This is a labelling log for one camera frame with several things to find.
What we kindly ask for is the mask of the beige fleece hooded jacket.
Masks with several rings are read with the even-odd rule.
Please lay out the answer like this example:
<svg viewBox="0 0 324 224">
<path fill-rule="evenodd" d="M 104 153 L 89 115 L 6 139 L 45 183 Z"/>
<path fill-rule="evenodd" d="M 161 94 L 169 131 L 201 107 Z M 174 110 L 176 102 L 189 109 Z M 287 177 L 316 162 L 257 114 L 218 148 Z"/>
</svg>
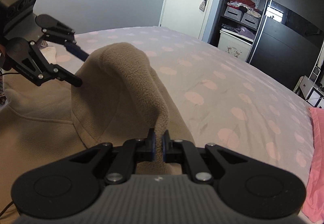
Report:
<svg viewBox="0 0 324 224">
<path fill-rule="evenodd" d="M 12 223 L 18 212 L 11 187 L 23 173 L 97 144 L 116 146 L 157 135 L 154 162 L 143 162 L 137 173 L 179 175 L 178 164 L 163 162 L 161 136 L 192 141 L 178 108 L 145 52 L 129 43 L 114 43 L 89 55 L 76 76 L 82 85 L 51 80 L 36 86 L 21 75 L 3 78 L 1 107 L 1 223 Z"/>
</svg>

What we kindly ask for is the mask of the purple folded clothes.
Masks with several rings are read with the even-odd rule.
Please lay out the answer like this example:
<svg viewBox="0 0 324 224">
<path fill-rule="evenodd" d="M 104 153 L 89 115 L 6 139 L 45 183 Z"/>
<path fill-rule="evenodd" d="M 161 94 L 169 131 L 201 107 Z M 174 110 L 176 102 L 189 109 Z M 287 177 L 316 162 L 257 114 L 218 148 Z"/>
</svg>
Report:
<svg viewBox="0 0 324 224">
<path fill-rule="evenodd" d="M 237 35 L 243 36 L 251 40 L 255 39 L 255 34 L 244 26 L 233 27 L 230 25 L 222 24 L 222 29 L 228 30 L 232 33 L 235 33 Z"/>
</svg>

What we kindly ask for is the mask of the pink pillow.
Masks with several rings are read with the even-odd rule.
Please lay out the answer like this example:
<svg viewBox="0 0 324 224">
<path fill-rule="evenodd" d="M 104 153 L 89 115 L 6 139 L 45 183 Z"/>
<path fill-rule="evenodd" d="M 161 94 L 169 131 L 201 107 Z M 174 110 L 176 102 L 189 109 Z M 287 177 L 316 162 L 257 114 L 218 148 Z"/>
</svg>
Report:
<svg viewBox="0 0 324 224">
<path fill-rule="evenodd" d="M 323 109 L 309 108 L 309 111 L 314 135 L 314 155 L 302 212 L 315 223 L 323 221 Z"/>
</svg>

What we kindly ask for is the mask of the polka dot bed sheet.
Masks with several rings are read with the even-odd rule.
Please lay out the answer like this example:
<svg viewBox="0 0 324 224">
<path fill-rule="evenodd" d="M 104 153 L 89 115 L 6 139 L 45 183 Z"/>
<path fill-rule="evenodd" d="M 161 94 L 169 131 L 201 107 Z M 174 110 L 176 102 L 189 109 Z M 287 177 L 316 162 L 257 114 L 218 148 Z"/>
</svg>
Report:
<svg viewBox="0 0 324 224">
<path fill-rule="evenodd" d="M 127 42 L 145 52 L 194 142 L 214 142 L 283 168 L 308 183 L 314 153 L 308 105 L 275 80 L 217 48 L 163 27 L 82 33 L 87 52 Z M 80 62 L 58 47 L 56 61 Z"/>
</svg>

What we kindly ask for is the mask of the white bedside table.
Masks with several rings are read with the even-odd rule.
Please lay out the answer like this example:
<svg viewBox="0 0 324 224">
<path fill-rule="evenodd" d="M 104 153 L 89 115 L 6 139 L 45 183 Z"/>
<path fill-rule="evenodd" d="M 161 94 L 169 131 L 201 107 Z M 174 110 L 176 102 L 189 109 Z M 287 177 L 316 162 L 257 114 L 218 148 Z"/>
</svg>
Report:
<svg viewBox="0 0 324 224">
<path fill-rule="evenodd" d="M 293 92 L 302 97 L 314 108 L 323 109 L 323 91 L 310 78 L 302 76 L 297 82 Z"/>
</svg>

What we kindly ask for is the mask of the white storage box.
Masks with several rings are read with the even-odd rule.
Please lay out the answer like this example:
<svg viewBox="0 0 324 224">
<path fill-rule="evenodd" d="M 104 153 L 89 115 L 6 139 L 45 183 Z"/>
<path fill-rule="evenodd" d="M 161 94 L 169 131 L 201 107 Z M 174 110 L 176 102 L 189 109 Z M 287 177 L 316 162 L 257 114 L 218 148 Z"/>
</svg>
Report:
<svg viewBox="0 0 324 224">
<path fill-rule="evenodd" d="M 242 61 L 246 61 L 253 44 L 253 39 L 239 35 L 227 29 L 220 30 L 217 48 Z"/>
</svg>

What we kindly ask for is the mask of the right checkered fabric basket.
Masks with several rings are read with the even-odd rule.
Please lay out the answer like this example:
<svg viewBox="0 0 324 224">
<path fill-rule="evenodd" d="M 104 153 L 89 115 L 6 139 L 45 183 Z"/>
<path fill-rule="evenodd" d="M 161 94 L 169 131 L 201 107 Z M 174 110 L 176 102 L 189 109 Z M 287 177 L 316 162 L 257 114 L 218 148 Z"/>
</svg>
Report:
<svg viewBox="0 0 324 224">
<path fill-rule="evenodd" d="M 241 23 L 251 27 L 254 30 L 257 30 L 261 21 L 261 17 L 255 17 L 252 14 L 244 13 L 241 19 Z"/>
</svg>

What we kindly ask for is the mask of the checkered fabric basket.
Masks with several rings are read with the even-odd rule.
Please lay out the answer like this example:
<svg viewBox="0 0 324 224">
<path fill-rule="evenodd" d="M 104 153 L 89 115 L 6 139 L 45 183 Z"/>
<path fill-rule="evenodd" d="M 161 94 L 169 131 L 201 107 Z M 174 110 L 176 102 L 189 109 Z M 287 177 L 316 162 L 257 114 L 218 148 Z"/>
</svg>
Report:
<svg viewBox="0 0 324 224">
<path fill-rule="evenodd" d="M 224 12 L 224 16 L 232 20 L 241 21 L 241 19 L 243 18 L 243 12 L 239 9 L 227 6 Z"/>
<path fill-rule="evenodd" d="M 244 13 L 241 19 L 241 23 L 251 27 L 254 30 L 257 30 L 261 21 L 261 17 L 255 17 L 252 14 Z"/>
</svg>

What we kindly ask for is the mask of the left checkered fabric basket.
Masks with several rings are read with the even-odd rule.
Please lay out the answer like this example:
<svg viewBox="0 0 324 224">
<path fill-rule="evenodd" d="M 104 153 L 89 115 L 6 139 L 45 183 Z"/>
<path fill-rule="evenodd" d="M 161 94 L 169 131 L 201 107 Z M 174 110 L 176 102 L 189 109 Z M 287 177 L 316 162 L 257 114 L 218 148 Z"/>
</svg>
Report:
<svg viewBox="0 0 324 224">
<path fill-rule="evenodd" d="M 232 20 L 241 21 L 241 19 L 243 18 L 243 12 L 239 9 L 227 6 L 224 12 L 224 16 Z"/>
</svg>

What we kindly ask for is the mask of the black wardrobe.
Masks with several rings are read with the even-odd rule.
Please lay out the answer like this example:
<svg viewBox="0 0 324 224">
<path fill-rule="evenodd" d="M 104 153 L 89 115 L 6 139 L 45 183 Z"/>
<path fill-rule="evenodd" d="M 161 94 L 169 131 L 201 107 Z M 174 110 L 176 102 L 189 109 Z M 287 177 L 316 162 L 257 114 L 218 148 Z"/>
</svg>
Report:
<svg viewBox="0 0 324 224">
<path fill-rule="evenodd" d="M 255 34 L 245 62 L 293 89 L 309 76 L 323 46 L 323 0 L 251 0 L 261 14 L 257 30 L 224 16 L 220 0 L 209 43 L 218 46 L 222 24 L 245 26 Z"/>
</svg>

